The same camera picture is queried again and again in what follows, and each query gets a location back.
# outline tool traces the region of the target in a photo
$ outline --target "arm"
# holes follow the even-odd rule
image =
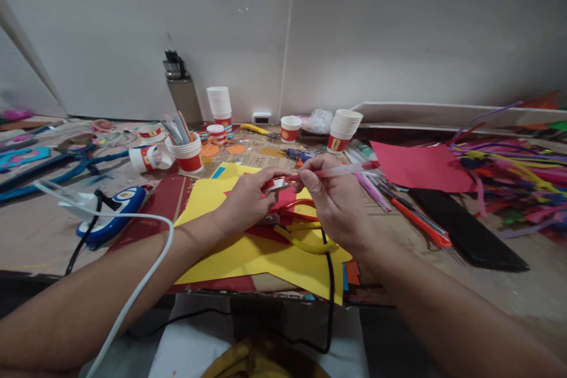
[[[352,175],[319,180],[336,167],[330,155],[309,160],[294,190],[306,186],[329,237],[380,276],[399,313],[452,376],[564,376],[567,368],[531,334],[485,299],[377,236]]]
[[[175,228],[171,248],[126,316],[124,332],[219,241],[257,223],[276,203],[260,188],[285,170],[245,175],[216,210]],[[166,233],[81,268],[0,321],[0,370],[65,372],[92,359],[118,313],[164,248]]]

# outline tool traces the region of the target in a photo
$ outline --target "red scissors handle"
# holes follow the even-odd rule
[[[313,200],[303,198],[290,202],[286,206],[281,207],[279,209],[280,216],[292,217],[294,219],[304,220],[304,221],[319,221],[317,217],[306,216],[304,214],[299,214],[294,211],[291,211],[292,208],[298,205],[306,205],[315,208],[315,203],[313,202]]]

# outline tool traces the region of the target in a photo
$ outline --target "small white box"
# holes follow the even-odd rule
[[[257,126],[271,125],[272,113],[271,112],[254,112],[252,114],[252,124]]]

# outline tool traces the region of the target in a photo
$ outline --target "metal thermos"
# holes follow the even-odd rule
[[[165,78],[175,108],[179,109],[189,127],[202,125],[203,116],[191,74],[185,69],[185,62],[175,50],[165,51]]]

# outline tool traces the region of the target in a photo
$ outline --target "black cable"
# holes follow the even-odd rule
[[[325,244],[327,244],[327,235],[325,234],[325,231],[323,229],[321,229],[321,233],[323,235],[323,242]],[[318,353],[321,353],[321,354],[327,354],[329,352],[329,350],[331,349],[331,339],[333,337],[333,313],[334,313],[334,308],[335,308],[335,275],[334,275],[334,270],[333,270],[333,262],[331,261],[331,255],[328,252],[325,253],[325,255],[327,256],[327,264],[329,266],[329,280],[330,280],[329,313],[328,313],[328,318],[327,318],[327,343],[325,345],[325,348],[321,348],[321,347],[313,344],[312,342],[310,342],[310,341],[308,341],[304,338],[298,338],[296,340],[292,340],[292,339],[288,338],[287,336],[283,335],[278,330],[272,328],[271,326],[263,324],[266,328],[270,329],[278,337],[287,341],[287,343],[289,343],[291,345],[301,343],[301,344],[306,345],[307,347],[311,347],[313,350],[315,350],[315,351],[317,351]],[[143,337],[137,337],[137,336],[133,335],[129,330],[126,331],[126,335],[128,335],[130,338],[133,338],[135,340],[144,341],[147,338],[151,337],[152,335],[156,334],[157,332],[161,331],[167,325],[170,325],[174,322],[179,322],[180,320],[183,320],[183,319],[189,319],[189,318],[198,316],[200,314],[210,313],[210,312],[218,313],[218,314],[221,314],[221,315],[224,315],[224,316],[240,316],[240,315],[234,314],[233,312],[225,312],[225,311],[218,310],[218,309],[215,309],[215,308],[206,308],[206,309],[203,309],[203,310],[198,310],[198,311],[193,312],[193,313],[188,313],[188,314],[184,314],[184,315],[181,315],[181,316],[174,317],[173,319],[170,319],[167,322],[161,324],[159,327],[157,327],[156,329],[154,329],[150,333],[144,335]]]
[[[102,210],[102,198],[100,196],[97,196],[96,212],[100,213],[101,210]],[[95,225],[96,225],[96,222],[98,221],[98,219],[99,219],[99,216],[94,216],[93,219],[90,221],[90,224],[89,224],[89,227],[87,228],[87,231],[84,233],[83,237],[79,241],[79,244],[75,248],[73,255],[71,255],[71,259],[69,260],[69,264],[67,265],[67,270],[65,271],[65,276],[69,275],[73,271],[73,266],[75,265],[75,260],[79,256],[79,252],[81,251],[81,248],[83,247],[83,245],[86,242],[87,238],[89,237],[90,233],[95,228]]]

